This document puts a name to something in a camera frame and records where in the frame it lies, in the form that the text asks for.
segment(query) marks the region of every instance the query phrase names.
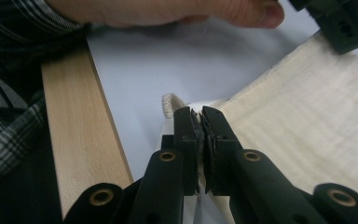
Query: wood grain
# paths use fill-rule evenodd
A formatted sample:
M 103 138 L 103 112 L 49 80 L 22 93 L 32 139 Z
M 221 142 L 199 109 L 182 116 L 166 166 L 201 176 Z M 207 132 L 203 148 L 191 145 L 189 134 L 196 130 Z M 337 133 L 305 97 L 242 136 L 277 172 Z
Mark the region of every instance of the wood grain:
M 42 65 L 48 124 L 65 216 L 86 188 L 132 183 L 87 46 Z

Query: clamp jaw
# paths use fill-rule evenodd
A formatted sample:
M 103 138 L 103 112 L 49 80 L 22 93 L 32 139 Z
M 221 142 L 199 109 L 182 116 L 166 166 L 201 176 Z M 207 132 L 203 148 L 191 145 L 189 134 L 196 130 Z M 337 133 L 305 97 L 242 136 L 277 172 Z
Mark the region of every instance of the clamp jaw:
M 262 152 L 243 149 L 223 113 L 207 106 L 200 122 L 189 107 L 175 111 L 174 135 L 163 136 L 145 176 L 126 189 L 87 189 L 64 223 L 180 224 L 184 196 L 199 191 L 202 157 L 206 190 L 230 197 L 236 223 L 358 223 L 358 193 L 337 184 L 313 195 L 297 189 Z
M 307 9 L 337 53 L 358 49 L 358 0 L 289 1 L 297 11 Z

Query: white cloth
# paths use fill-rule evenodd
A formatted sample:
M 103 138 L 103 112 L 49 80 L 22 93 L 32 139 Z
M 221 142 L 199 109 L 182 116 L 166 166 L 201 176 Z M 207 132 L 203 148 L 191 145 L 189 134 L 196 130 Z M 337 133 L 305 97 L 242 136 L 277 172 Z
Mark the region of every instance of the white cloth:
M 244 148 L 264 152 L 296 187 L 358 192 L 357 55 L 338 56 L 316 35 L 216 108 Z

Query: wooden board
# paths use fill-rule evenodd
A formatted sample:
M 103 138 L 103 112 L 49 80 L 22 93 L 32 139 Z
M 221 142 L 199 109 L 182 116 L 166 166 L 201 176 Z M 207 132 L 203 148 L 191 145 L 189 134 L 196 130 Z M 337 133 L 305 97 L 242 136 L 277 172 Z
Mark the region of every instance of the wooden board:
M 42 74 L 65 216 L 86 188 L 126 188 L 132 177 L 88 47 L 45 62 Z

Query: hand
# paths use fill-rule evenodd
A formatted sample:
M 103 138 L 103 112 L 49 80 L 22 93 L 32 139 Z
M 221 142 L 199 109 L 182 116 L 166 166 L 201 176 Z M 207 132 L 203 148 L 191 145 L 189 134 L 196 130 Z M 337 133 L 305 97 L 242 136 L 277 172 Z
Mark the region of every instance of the hand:
M 275 28 L 283 20 L 275 0 L 45 0 L 63 16 L 79 23 L 112 27 L 191 23 L 215 16 L 241 27 Z

